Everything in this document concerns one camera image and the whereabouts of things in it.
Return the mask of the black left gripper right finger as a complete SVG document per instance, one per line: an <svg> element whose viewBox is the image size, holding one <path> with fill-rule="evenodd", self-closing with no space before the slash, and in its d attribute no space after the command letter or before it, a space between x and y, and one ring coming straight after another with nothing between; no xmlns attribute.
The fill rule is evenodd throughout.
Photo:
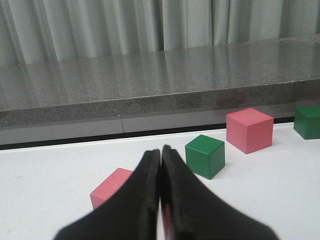
<svg viewBox="0 0 320 240"><path fill-rule="evenodd" d="M160 173L165 239L278 239L269 226L243 214L211 192L169 145L162 149Z"/></svg>

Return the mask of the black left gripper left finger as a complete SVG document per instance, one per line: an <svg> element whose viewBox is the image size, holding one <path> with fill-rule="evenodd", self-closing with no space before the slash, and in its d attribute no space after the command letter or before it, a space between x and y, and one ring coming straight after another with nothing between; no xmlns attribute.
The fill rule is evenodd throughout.
<svg viewBox="0 0 320 240"><path fill-rule="evenodd" d="M155 240L160 151L144 152L119 190L97 209L62 228L57 240Z"/></svg>

